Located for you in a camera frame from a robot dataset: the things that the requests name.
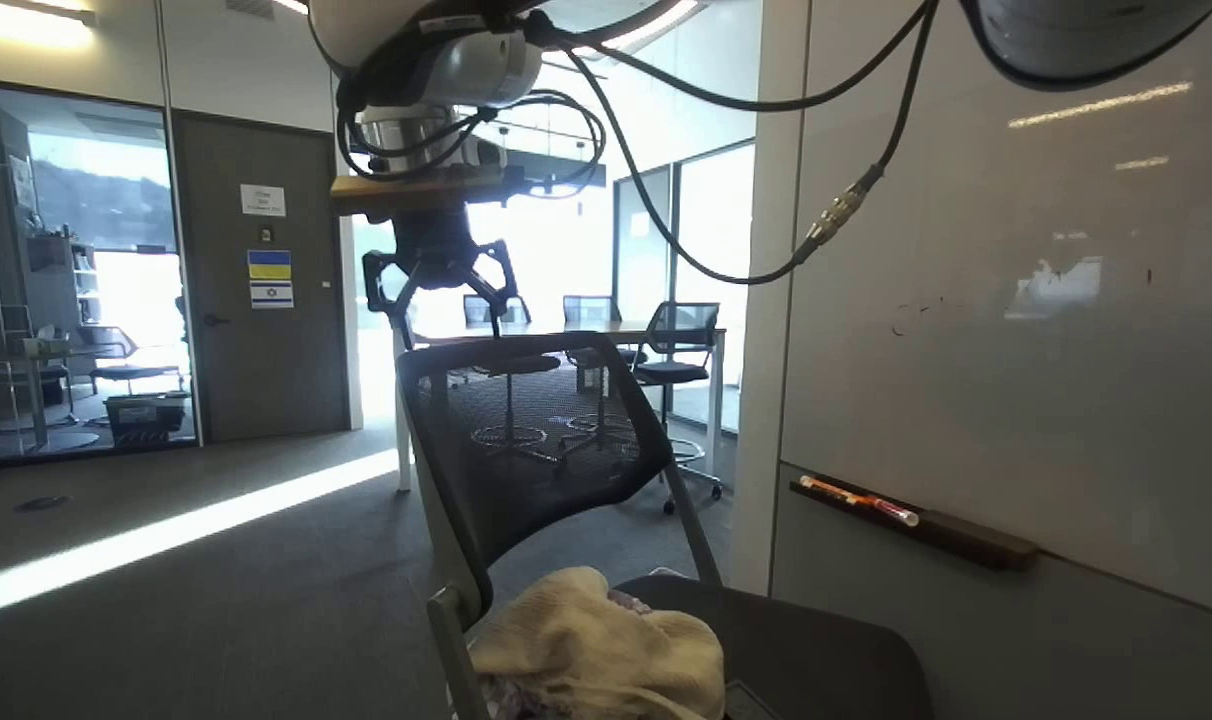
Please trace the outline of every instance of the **desk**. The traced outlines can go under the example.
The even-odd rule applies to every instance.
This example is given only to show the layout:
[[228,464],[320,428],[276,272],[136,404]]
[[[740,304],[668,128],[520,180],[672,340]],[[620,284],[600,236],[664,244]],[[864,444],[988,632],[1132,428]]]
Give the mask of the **desk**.
[[[612,344],[644,344],[648,340],[648,324],[608,324],[608,328],[520,328],[520,336],[536,336],[536,332],[600,332],[608,336]],[[424,344],[448,344],[448,340],[476,340],[476,336],[488,336],[488,328],[480,332],[420,332]],[[720,476],[720,432],[724,432],[724,328],[716,328],[716,348],[712,348],[712,380],[708,380],[708,436],[704,436],[704,452],[708,452],[708,476]],[[412,480],[412,440],[408,440],[408,424],[404,424],[404,404],[400,404],[400,392],[396,392],[396,452],[400,452],[400,488],[408,488]]]

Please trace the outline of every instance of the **white cloth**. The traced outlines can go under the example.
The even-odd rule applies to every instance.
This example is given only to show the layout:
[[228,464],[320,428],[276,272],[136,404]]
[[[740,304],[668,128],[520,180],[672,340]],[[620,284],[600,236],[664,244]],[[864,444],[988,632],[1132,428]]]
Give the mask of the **white cloth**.
[[500,608],[472,640],[484,684],[520,684],[572,720],[724,716],[724,648],[688,612],[608,592],[596,568],[564,568]]

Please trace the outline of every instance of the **overhead robot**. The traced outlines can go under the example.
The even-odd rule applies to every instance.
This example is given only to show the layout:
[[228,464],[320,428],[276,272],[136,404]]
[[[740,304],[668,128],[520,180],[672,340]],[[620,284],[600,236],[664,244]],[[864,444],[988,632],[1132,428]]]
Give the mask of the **overhead robot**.
[[[804,112],[844,96],[868,72],[876,72],[904,40],[916,40],[892,140],[868,164],[868,172],[812,220],[788,264],[760,276],[724,276],[684,256],[672,232],[664,236],[684,260],[692,260],[716,280],[768,284],[800,268],[820,244],[828,244],[848,224],[848,216],[860,208],[860,200],[872,192],[896,152],[940,0],[920,0],[920,8],[900,24],[900,32],[852,80],[800,100],[716,96],[608,48],[608,40],[656,20],[660,12],[668,12],[668,4],[680,0],[652,0],[648,8],[640,8],[636,16],[620,16],[616,24],[564,32],[552,20],[556,0],[308,0],[316,48],[340,76],[336,140],[352,168],[352,176],[340,176],[332,184],[332,204],[344,216],[396,224],[396,252],[364,256],[364,292],[368,308],[392,316],[404,344],[412,344],[408,300],[416,288],[472,288],[492,304],[492,324],[516,296],[516,276],[504,244],[472,240],[464,216],[468,204],[572,184],[572,172],[528,176],[528,168],[508,164],[500,144],[480,140],[480,124],[492,124],[500,112],[524,104],[560,104],[584,116],[584,128],[592,136],[592,160],[600,160],[604,152],[604,120],[592,108],[576,104],[564,92],[536,92],[544,52],[564,52],[596,88],[604,108],[608,96],[592,80],[592,68],[580,60],[584,48],[632,64],[732,112]],[[1212,16],[1212,0],[956,4],[968,16],[984,56],[1008,80],[1028,88],[1104,84],[1180,44]],[[404,272],[404,288],[396,296],[388,296],[380,284],[388,268]]]

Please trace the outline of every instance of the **office chair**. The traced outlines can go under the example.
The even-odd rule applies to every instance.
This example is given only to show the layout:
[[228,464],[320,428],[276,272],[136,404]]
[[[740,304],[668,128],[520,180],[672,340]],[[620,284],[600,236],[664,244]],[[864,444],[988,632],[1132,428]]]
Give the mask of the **office chair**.
[[[648,348],[656,360],[636,364],[636,380],[660,388],[660,424],[672,432],[676,384],[708,380],[708,356],[716,348],[720,304],[712,300],[664,300],[648,320]],[[704,456],[692,440],[672,440],[676,456]]]
[[[604,332],[620,324],[612,296],[560,296],[564,332]],[[624,364],[644,364],[644,348],[616,348]]]
[[[508,296],[496,312],[488,296],[464,292],[464,328],[488,328],[492,336],[508,328],[528,328],[532,312],[524,296]],[[540,444],[548,432],[540,424],[516,424],[516,376],[552,372],[560,368],[556,356],[532,352],[532,356],[504,356],[464,368],[464,376],[500,376],[504,380],[504,420],[472,428],[476,440],[500,444],[500,448],[524,448]]]
[[[444,376],[452,368],[540,352],[600,356],[612,376],[604,400],[608,432],[600,428],[592,444],[572,448],[560,448],[560,436],[548,436],[540,448],[544,460],[472,444],[468,428],[500,420],[504,388],[496,380],[448,388]],[[652,476],[668,476],[696,580],[660,572],[628,580],[620,592],[648,608],[700,616],[716,632],[724,648],[728,712],[748,704],[768,720],[932,716],[920,660],[892,628],[720,584],[716,556],[692,512],[664,424],[612,340],[564,332],[420,348],[400,356],[400,392],[420,456],[428,532],[440,552],[440,588],[428,596],[428,624],[460,720],[488,720],[488,676],[476,676],[468,640],[480,620],[504,608],[492,592],[492,564],[576,512],[624,504],[652,484]],[[520,384],[520,408],[528,416],[572,416],[596,404],[600,392],[580,392],[568,368]]]

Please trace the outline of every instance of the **wire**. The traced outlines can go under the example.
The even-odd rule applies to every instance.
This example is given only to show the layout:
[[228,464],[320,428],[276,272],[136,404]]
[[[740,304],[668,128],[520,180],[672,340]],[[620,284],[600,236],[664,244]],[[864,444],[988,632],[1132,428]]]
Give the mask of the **wire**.
[[876,72],[908,36],[912,36],[912,28],[924,20],[924,12],[928,12],[932,4],[936,4],[936,0],[924,0],[924,4],[892,32],[892,40],[888,40],[872,60],[864,60],[848,80],[840,80],[840,84],[832,84],[832,88],[824,88],[824,92],[816,92],[816,96],[796,96],[796,100],[740,100],[740,96],[708,92],[708,88],[688,84],[688,80],[680,80],[680,76],[672,76],[672,72],[664,72],[664,68],[656,68],[656,64],[644,64],[640,56],[628,56],[628,52],[608,48],[604,40],[596,40],[596,32],[564,32],[564,28],[556,28],[544,12],[532,12],[532,16],[524,20],[524,36],[528,36],[532,44],[548,44],[548,48],[560,48],[560,52],[568,52],[568,48],[592,48],[592,52],[600,52],[600,56],[608,56],[608,60],[620,60],[620,64],[628,64],[628,68],[636,68],[636,72],[644,72],[644,76],[652,76],[652,80],[660,80],[660,84],[672,84],[676,92],[696,96],[696,100],[704,100],[704,104],[720,104],[720,108],[736,108],[736,112],[804,112],[804,108],[820,108],[820,104],[828,104],[828,100],[852,92],[860,80],[868,80],[868,76],[872,76],[872,72]]
[[552,108],[560,104],[560,108],[572,108],[572,112],[584,120],[588,140],[592,140],[592,156],[580,160],[580,168],[568,172],[568,176],[532,180],[532,184],[544,184],[544,188],[576,184],[572,192],[544,192],[544,196],[536,196],[536,200],[568,200],[568,196],[580,196],[580,192],[584,192],[584,180],[600,168],[604,148],[608,148],[608,128],[604,128],[604,120],[600,120],[592,108],[584,108],[576,96],[556,92],[556,88],[532,88],[532,92],[528,92],[524,100],[516,100],[512,108],[524,108],[524,104],[552,104]]
[[[424,136],[424,140],[416,140],[416,144],[372,148],[372,144],[364,140],[360,124],[356,124],[356,112],[340,108],[340,112],[336,112],[336,144],[340,144],[344,164],[348,164],[356,176],[364,176],[364,180],[412,180],[412,176],[424,176],[424,172],[432,172],[432,168],[444,168],[444,164],[460,152],[460,144],[476,136],[476,128],[480,128],[484,120],[496,120],[496,108],[476,108],[472,116],[464,116],[464,120],[456,120],[456,124],[444,124],[444,128],[436,128],[432,136]],[[424,164],[416,164],[416,168],[408,168],[408,172],[368,172],[368,168],[356,160],[352,136],[360,136],[360,144],[372,152],[372,160],[432,152],[432,148],[444,144],[444,140],[448,140],[448,144],[436,148]]]
[[772,284],[772,280],[796,272],[816,248],[824,248],[824,244],[848,224],[848,216],[860,208],[860,200],[872,192],[872,184],[884,176],[888,160],[896,156],[900,136],[904,136],[904,128],[908,128],[908,116],[912,116],[912,100],[916,100],[916,84],[920,84],[928,36],[932,36],[936,4],[940,4],[940,0],[924,0],[924,4],[912,12],[912,20],[904,24],[904,32],[916,28],[916,52],[912,52],[912,60],[908,60],[908,80],[904,80],[904,92],[900,92],[900,104],[896,104],[896,120],[892,120],[892,132],[888,132],[888,144],[884,144],[880,160],[876,160],[848,192],[840,192],[840,196],[828,204],[828,212],[820,212],[820,220],[804,232],[804,244],[800,244],[780,268],[760,272],[760,276],[728,276],[728,272],[716,272],[716,268],[708,268],[704,260],[696,260],[696,256],[676,240],[676,232],[664,224],[664,216],[660,216],[656,204],[652,204],[652,192],[648,192],[648,184],[644,184],[644,176],[640,176],[636,152],[632,152],[632,144],[628,144],[628,136],[624,136],[620,120],[616,120],[616,108],[612,108],[604,84],[596,80],[596,72],[580,60],[580,52],[576,52],[572,44],[560,44],[560,52],[576,64],[576,72],[580,72],[580,76],[588,80],[588,88],[596,92],[596,100],[600,100],[600,108],[604,108],[612,132],[616,132],[620,156],[624,156],[628,172],[636,176],[640,204],[644,204],[648,220],[656,224],[656,232],[668,240],[668,248],[672,248],[684,264],[692,264],[696,272],[704,272],[704,276],[712,276],[712,280],[720,280],[720,284]]
[[308,12],[308,32],[328,68],[340,68],[336,56],[320,44],[316,12]]

